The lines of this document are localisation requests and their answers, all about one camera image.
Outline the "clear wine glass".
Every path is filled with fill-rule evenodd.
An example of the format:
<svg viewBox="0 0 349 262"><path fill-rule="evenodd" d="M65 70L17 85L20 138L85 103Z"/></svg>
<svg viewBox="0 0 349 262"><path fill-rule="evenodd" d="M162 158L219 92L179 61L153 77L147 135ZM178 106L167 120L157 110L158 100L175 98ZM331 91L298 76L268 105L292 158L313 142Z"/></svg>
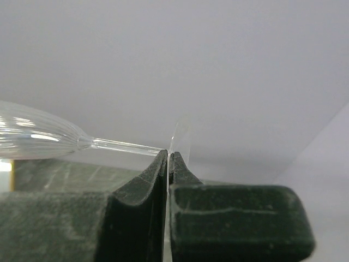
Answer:
<svg viewBox="0 0 349 262"><path fill-rule="evenodd" d="M160 148L94 138L73 123L38 109L1 101L1 158L59 158L98 148L155 157Z"/></svg>

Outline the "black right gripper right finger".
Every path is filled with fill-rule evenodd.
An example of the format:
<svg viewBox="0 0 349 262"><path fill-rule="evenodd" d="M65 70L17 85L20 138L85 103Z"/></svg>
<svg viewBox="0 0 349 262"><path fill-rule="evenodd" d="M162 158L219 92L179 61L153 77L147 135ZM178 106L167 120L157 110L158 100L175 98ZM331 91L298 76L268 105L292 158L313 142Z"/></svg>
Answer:
<svg viewBox="0 0 349 262"><path fill-rule="evenodd" d="M316 240L299 196L275 185L204 184L171 154L173 261L303 261Z"/></svg>

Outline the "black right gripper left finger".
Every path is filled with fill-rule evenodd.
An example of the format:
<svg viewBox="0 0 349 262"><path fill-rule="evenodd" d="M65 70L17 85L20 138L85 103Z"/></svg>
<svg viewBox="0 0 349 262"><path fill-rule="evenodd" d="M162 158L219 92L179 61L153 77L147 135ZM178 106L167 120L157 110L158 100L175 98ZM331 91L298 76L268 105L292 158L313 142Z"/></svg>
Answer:
<svg viewBox="0 0 349 262"><path fill-rule="evenodd" d="M167 152L143 172L17 160L1 194L1 261L162 261Z"/></svg>

